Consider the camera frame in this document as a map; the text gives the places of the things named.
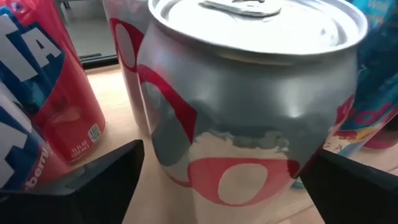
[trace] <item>barcode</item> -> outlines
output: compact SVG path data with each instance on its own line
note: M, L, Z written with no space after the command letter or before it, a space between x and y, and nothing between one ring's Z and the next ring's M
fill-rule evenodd
M92 142L96 142L101 136L100 128L97 124L94 124L88 131L88 137L90 137Z

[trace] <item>red soda can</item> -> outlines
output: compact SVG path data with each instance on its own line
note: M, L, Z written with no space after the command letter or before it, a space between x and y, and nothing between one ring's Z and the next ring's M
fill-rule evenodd
M92 148L105 119L53 1L0 0L0 79L69 162Z
M0 83L0 189L30 190L66 174L66 161L53 152Z

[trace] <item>can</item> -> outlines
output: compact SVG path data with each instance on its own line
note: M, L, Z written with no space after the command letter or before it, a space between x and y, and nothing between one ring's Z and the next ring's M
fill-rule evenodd
M355 0L353 4L364 12L370 26L358 47L358 87L347 120L323 146L345 157L360 150L398 112L396 2ZM299 180L293 187L304 188Z
M137 63L164 223L271 222L275 199L348 115L365 16L338 0L149 10Z
M380 131L378 131L368 142L366 149L389 149L398 144L398 116L395 115Z
M69 162L92 148L105 119L53 1L0 0L0 79Z
M34 129L22 106L0 83L0 189L25 191L66 174L70 167Z
M136 55L150 21L148 2L146 0L103 0L103 4L134 119L142 132L149 135L136 66Z

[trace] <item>pull tab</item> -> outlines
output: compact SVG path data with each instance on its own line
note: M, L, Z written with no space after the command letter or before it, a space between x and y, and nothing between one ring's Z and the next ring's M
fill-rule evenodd
M201 0L200 5L232 12L241 16L269 17L280 13L282 7L276 0Z

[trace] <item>dented can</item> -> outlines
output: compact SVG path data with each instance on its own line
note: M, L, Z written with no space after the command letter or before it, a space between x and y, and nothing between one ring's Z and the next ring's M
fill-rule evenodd
M138 56L165 223L264 224L356 89L365 16L338 0L150 0Z

